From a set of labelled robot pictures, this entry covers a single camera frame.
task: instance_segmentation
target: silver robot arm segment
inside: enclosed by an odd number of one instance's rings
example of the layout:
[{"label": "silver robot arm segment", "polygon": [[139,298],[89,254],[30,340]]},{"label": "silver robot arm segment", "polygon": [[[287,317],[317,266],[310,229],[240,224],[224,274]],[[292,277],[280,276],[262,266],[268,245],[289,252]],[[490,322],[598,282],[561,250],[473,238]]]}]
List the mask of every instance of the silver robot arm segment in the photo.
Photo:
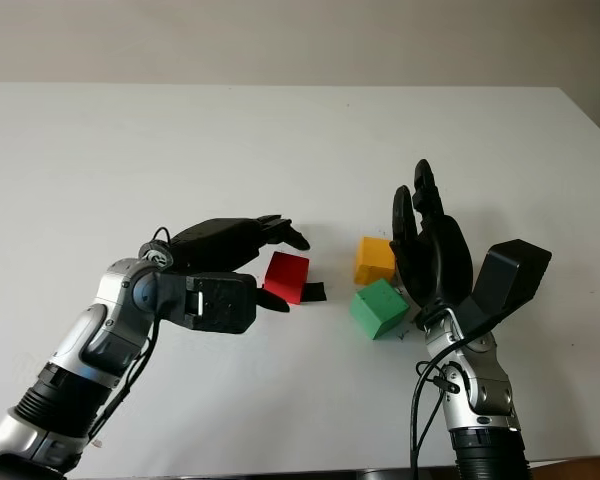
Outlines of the silver robot arm segment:
[{"label": "silver robot arm segment", "polygon": [[0,457],[65,473],[89,442],[98,409],[140,354],[155,319],[156,264],[120,260],[17,406],[0,423]]}]

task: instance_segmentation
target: white table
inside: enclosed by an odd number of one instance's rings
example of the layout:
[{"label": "white table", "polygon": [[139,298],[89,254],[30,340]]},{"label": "white table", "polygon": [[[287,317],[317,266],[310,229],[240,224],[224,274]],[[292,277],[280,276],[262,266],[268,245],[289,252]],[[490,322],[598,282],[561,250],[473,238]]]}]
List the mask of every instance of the white table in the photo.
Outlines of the white table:
[{"label": "white table", "polygon": [[[0,84],[0,418],[158,225],[280,212],[329,301],[261,311],[242,336],[165,324],[74,475],[406,466],[422,334],[373,342],[348,304],[356,244],[390,234],[420,158],[476,271],[512,238],[553,252],[499,358],[528,459],[600,454],[600,130],[550,88]],[[262,279],[273,250],[246,271]],[[454,458],[440,415],[422,464]]]}]

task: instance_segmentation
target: robotic hand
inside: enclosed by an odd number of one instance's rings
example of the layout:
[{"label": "robotic hand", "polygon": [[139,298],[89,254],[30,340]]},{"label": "robotic hand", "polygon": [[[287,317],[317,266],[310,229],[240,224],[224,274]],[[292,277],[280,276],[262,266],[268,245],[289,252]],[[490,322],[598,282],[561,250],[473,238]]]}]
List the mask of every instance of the robotic hand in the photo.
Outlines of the robotic hand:
[{"label": "robotic hand", "polygon": [[[411,404],[413,478],[430,425],[418,437],[418,403],[425,382],[432,381],[440,388],[433,415],[442,403],[460,477],[529,479],[511,383],[496,358],[491,330],[533,298],[551,253],[522,240],[494,245],[472,291],[469,249],[456,221],[444,214],[426,160],[416,167],[414,185],[422,230],[416,233],[410,192],[402,186],[394,197],[391,242],[398,275],[422,308],[415,321],[432,357],[422,362],[426,367]],[[429,379],[434,369],[438,376]]]},{"label": "robotic hand", "polygon": [[[156,239],[160,230],[166,241]],[[264,245],[282,242],[309,249],[280,215],[217,218],[173,238],[158,229],[138,258],[111,265],[94,303],[0,424],[0,478],[61,479],[75,468],[147,365],[160,320],[239,334],[255,320],[256,305],[289,311],[284,300],[258,289],[252,276],[233,273]]]}]

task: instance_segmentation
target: black cable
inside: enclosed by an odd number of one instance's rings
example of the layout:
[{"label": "black cable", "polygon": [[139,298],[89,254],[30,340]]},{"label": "black cable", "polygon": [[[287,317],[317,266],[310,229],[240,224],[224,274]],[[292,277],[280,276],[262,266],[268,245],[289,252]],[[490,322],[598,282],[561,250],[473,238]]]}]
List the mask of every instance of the black cable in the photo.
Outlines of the black cable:
[{"label": "black cable", "polygon": [[[420,375],[420,377],[418,378],[418,381],[416,382],[416,387],[413,391],[413,398],[411,400],[411,417],[410,417],[410,430],[411,430],[411,432],[410,432],[410,460],[411,460],[411,462],[410,463],[411,463],[411,479],[412,480],[418,480],[418,455],[420,454],[419,446],[422,445],[422,441],[424,440],[424,435],[422,438],[420,438],[420,439],[418,438],[418,408],[420,406],[420,396],[422,395],[422,389],[424,388],[424,384],[427,381],[431,381],[431,380],[428,380],[429,375],[435,368],[440,369],[438,364],[442,360],[444,360],[444,358],[447,355],[449,355],[454,350],[457,350],[457,349],[473,342],[476,338],[481,336],[479,331],[477,331],[476,333],[477,334],[474,333],[473,335],[470,335],[461,340],[458,340],[457,342],[452,343],[448,347],[442,349],[431,360],[429,360],[428,362],[424,362],[427,364],[427,366],[424,369],[424,371],[422,372],[422,375]],[[416,370],[417,370],[417,366],[421,365],[421,364],[423,364],[423,362],[418,362],[418,364],[416,364]],[[437,408],[439,408],[439,405],[436,406],[436,409],[434,409],[434,412],[437,412]]]},{"label": "black cable", "polygon": [[153,234],[151,240],[155,240],[160,232],[164,232],[164,234],[167,236],[167,245],[171,246],[171,234],[169,233],[169,229],[167,227],[158,228],[158,230],[156,230],[156,233]]},{"label": "black cable", "polygon": [[93,438],[100,432],[102,427],[107,423],[107,420],[113,415],[113,412],[116,411],[118,406],[124,401],[124,399],[131,392],[131,387],[138,380],[140,374],[149,363],[151,359],[151,355],[153,354],[153,350],[156,348],[156,343],[158,341],[158,334],[160,333],[160,319],[156,316],[153,320],[153,329],[151,331],[151,338],[149,338],[149,346],[147,349],[138,355],[129,370],[127,371],[127,375],[125,377],[124,384],[122,385],[120,391],[117,395],[111,400],[108,405],[104,408],[100,416],[96,419],[93,424],[93,427],[89,431],[89,441],[93,440]]},{"label": "black cable", "polygon": [[422,442],[424,442],[424,437],[427,436],[427,432],[429,432],[429,427],[431,427],[431,424],[433,423],[433,419],[436,418],[436,414],[438,413],[438,410],[440,409],[440,405],[442,405],[442,399],[444,398],[444,390],[440,389],[440,396],[438,397],[438,402],[436,403],[436,406],[433,407],[433,411],[431,412],[431,415],[429,415],[429,420],[427,421],[427,424],[424,426],[424,429],[422,430],[422,435],[420,435],[420,440],[418,441],[418,446],[416,447],[418,449],[418,453],[420,453],[420,448],[422,447]]}]

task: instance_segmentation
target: block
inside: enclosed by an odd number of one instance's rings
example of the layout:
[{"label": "block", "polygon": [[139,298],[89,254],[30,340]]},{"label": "block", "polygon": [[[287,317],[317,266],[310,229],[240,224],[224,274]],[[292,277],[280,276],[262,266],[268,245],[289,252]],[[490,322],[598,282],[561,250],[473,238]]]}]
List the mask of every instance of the block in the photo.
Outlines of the block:
[{"label": "block", "polygon": [[409,304],[384,278],[356,293],[350,309],[373,340],[400,323],[408,310]]},{"label": "block", "polygon": [[391,280],[396,270],[396,260],[384,238],[363,237],[356,255],[354,282],[369,285],[384,278]]},{"label": "block", "polygon": [[289,303],[299,304],[308,274],[308,258],[275,252],[264,277],[263,288]]}]

